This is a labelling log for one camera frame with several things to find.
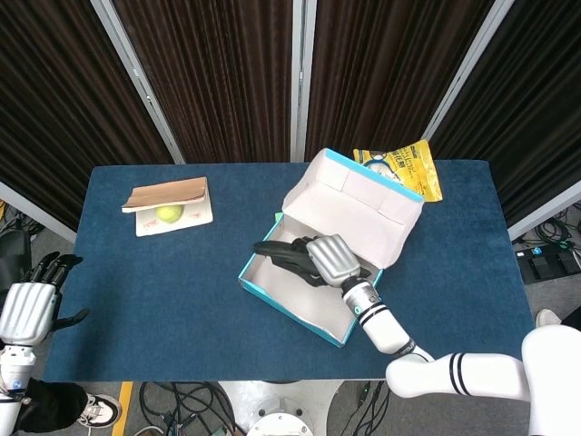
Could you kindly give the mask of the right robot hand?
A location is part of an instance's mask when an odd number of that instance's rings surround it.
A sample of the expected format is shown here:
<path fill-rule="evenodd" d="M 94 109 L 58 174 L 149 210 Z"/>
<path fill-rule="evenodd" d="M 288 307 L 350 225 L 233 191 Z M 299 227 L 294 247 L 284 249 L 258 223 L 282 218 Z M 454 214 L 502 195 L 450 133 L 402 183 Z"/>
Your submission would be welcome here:
<path fill-rule="evenodd" d="M 340 288 L 350 278 L 367 279 L 371 271 L 362 267 L 357 257 L 339 235 L 301 237 L 291 243 L 267 241 L 255 245 L 256 253 L 294 273 L 313 287 Z"/>

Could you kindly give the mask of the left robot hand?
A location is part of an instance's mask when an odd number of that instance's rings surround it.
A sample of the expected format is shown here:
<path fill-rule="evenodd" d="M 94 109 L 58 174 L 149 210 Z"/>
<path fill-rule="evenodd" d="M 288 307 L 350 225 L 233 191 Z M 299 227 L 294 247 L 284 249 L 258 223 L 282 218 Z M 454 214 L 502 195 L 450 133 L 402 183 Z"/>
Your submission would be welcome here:
<path fill-rule="evenodd" d="M 35 346 L 47 335 L 82 322 L 90 310 L 61 318 L 62 287 L 69 272 L 83 261 L 74 254 L 48 253 L 7 291 L 1 311 L 1 342 Z"/>

